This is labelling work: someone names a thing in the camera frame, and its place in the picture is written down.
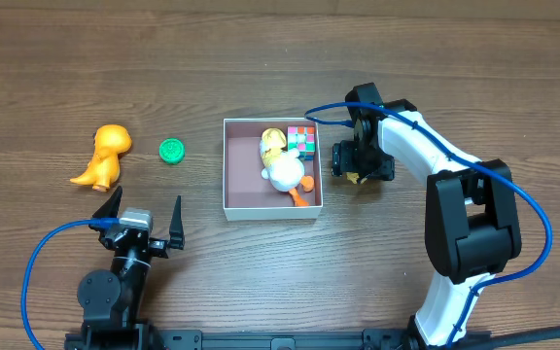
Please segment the box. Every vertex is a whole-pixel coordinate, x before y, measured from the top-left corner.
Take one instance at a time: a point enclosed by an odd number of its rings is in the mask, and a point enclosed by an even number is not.
[[[261,135],[271,127],[287,133],[289,126],[315,128],[315,153],[303,160],[305,174],[315,179],[315,189],[299,195],[310,203],[295,207],[286,192],[279,192],[261,176]],[[229,221],[316,219],[323,207],[319,129],[315,122],[303,118],[224,119],[224,213]]]

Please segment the rubik's cube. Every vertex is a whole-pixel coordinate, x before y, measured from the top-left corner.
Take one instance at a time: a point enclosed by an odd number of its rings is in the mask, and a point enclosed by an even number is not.
[[[299,159],[312,160],[315,157],[315,128],[314,126],[289,126],[287,132],[289,150],[299,150]]]

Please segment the plush toy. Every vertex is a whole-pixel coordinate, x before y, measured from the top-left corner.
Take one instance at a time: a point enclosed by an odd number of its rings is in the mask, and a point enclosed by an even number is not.
[[[291,195],[295,206],[308,206],[308,202],[299,196],[297,186],[311,192],[315,187],[312,176],[304,176],[304,168],[299,157],[299,150],[283,151],[287,138],[282,130],[270,128],[261,137],[261,159],[264,164],[262,177],[268,179],[278,191]]]
[[[118,154],[131,148],[131,137],[120,125],[103,125],[94,135],[94,156],[87,164],[87,170],[80,177],[70,179],[79,185],[106,192],[121,174]]]

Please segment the green lid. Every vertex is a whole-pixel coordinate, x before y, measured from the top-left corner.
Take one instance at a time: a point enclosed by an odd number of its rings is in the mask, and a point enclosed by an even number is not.
[[[159,146],[159,156],[168,164],[178,164],[185,156],[185,146],[178,139],[165,139]]]

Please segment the wooden surface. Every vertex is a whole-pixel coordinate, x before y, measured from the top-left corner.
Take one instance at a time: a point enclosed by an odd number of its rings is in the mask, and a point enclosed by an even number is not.
[[[408,98],[459,148],[504,160],[551,217],[547,263],[488,289],[470,329],[559,325],[560,21],[0,10],[0,349],[31,348],[18,298],[38,241],[108,197],[68,182],[105,123],[133,138],[121,162],[122,208],[153,211],[155,235],[165,236],[176,195],[184,198],[186,250],[154,262],[143,305],[159,327],[404,327],[433,268],[424,190],[401,164],[395,181],[361,187],[324,169],[317,221],[227,223],[221,204],[223,118],[300,116],[371,81],[385,99]],[[187,147],[177,166],[158,158],[166,137]],[[322,126],[323,164],[350,137]],[[535,214],[521,200],[518,212],[523,250],[506,272],[543,246]],[[28,308],[49,349],[81,325],[80,279],[110,260],[85,228],[47,244]]]
[[[0,8],[560,20],[560,0],[0,0]]]

